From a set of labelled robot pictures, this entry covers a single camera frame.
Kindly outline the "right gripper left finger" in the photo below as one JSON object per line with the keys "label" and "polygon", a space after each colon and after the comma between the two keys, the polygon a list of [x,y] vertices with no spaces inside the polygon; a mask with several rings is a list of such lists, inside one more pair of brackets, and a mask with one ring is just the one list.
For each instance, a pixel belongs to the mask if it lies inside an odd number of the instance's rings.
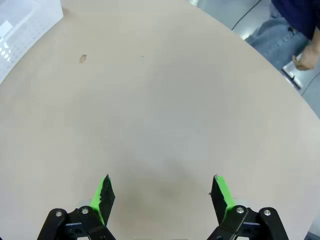
{"label": "right gripper left finger", "polygon": [[114,240],[107,223],[115,201],[110,177],[104,177],[89,205],[66,212],[52,209],[40,230],[39,240]]}

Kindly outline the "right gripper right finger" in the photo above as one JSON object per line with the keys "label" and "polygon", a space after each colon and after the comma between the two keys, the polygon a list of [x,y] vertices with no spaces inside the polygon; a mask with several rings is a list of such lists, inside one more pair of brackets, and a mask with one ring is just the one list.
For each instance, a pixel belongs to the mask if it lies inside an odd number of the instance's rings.
{"label": "right gripper right finger", "polygon": [[249,207],[237,205],[222,176],[214,175],[210,197],[218,226],[209,240],[287,240],[288,235],[280,216],[273,207],[261,208],[258,212]]}

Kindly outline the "person left hand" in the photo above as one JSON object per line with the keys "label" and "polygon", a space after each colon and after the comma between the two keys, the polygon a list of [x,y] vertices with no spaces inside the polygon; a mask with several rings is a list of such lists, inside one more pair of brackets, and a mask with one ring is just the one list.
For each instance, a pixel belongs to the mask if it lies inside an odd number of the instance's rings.
{"label": "person left hand", "polygon": [[304,48],[299,59],[293,55],[292,61],[297,70],[308,71],[316,67],[319,58],[320,52],[313,44],[310,44]]}

